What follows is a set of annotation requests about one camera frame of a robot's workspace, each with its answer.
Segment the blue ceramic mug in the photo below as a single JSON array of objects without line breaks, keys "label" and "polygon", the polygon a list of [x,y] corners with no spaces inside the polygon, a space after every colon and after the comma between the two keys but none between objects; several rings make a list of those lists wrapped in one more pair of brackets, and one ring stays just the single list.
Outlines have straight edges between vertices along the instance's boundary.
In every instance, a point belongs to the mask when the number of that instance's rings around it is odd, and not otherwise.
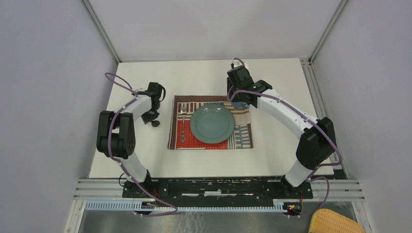
[{"label": "blue ceramic mug", "polygon": [[245,102],[232,102],[232,106],[235,109],[248,109],[249,108],[249,104]]}]

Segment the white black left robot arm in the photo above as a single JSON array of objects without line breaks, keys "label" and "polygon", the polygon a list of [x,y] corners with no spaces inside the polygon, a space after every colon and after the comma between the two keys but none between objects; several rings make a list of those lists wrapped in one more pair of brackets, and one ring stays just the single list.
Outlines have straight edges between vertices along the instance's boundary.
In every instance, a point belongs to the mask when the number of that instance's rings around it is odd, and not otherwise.
[{"label": "white black left robot arm", "polygon": [[166,95],[159,83],[150,82],[148,89],[132,94],[132,98],[118,111],[102,111],[98,121],[97,150],[114,160],[123,170],[129,182],[135,183],[134,191],[145,198],[151,195],[151,175],[139,161],[136,153],[134,122],[142,119],[158,127],[158,109]]}]

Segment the teal ceramic plate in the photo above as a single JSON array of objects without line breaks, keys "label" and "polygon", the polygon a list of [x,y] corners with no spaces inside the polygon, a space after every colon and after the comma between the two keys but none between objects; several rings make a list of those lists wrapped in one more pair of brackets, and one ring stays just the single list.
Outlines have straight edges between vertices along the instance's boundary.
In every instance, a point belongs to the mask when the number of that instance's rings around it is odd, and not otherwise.
[{"label": "teal ceramic plate", "polygon": [[235,130],[233,114],[223,104],[206,103],[190,117],[189,127],[196,139],[218,144],[230,138]]}]

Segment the striped patchwork placemat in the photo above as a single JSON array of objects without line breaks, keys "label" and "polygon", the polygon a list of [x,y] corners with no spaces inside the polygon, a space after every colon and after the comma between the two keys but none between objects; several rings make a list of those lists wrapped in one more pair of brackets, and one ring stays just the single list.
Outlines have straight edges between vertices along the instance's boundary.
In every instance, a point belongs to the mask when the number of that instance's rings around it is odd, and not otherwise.
[{"label": "striped patchwork placemat", "polygon": [[[185,142],[180,142],[182,103],[187,104],[185,119]],[[235,130],[229,139],[218,144],[206,144],[194,137],[190,131],[189,121],[194,111],[206,103],[223,104],[233,114]],[[174,96],[172,101],[172,118],[168,141],[170,150],[240,150],[253,148],[251,118],[249,109],[235,109],[225,96]]]}]

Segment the ornate silver fork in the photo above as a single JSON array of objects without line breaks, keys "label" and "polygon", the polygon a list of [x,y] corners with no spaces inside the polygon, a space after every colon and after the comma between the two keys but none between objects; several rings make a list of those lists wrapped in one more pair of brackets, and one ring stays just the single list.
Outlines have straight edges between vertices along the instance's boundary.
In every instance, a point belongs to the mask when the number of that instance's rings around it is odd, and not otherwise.
[{"label": "ornate silver fork", "polygon": [[182,103],[180,115],[182,117],[182,129],[181,129],[181,134],[180,134],[180,142],[184,143],[186,140],[185,138],[185,119],[187,116],[187,104],[186,103]]}]

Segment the black spoon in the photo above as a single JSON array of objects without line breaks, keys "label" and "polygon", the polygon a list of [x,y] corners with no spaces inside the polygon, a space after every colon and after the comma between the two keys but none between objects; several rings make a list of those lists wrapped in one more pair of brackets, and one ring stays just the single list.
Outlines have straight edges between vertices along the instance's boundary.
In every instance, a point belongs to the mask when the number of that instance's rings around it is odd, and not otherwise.
[{"label": "black spoon", "polygon": [[154,120],[154,121],[151,122],[151,125],[152,125],[153,127],[158,127],[158,126],[160,125],[160,121]]}]

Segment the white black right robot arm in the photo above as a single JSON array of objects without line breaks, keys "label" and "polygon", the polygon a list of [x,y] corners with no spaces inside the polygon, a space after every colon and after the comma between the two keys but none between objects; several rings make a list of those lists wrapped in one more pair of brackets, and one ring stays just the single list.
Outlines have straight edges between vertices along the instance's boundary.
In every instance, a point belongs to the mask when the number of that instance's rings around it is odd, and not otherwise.
[{"label": "white black right robot arm", "polygon": [[323,166],[324,160],[338,152],[333,122],[318,119],[282,98],[263,80],[253,81],[246,66],[232,65],[227,72],[228,100],[244,102],[273,116],[298,139],[296,162],[282,177],[281,193],[293,198],[300,185]]}]

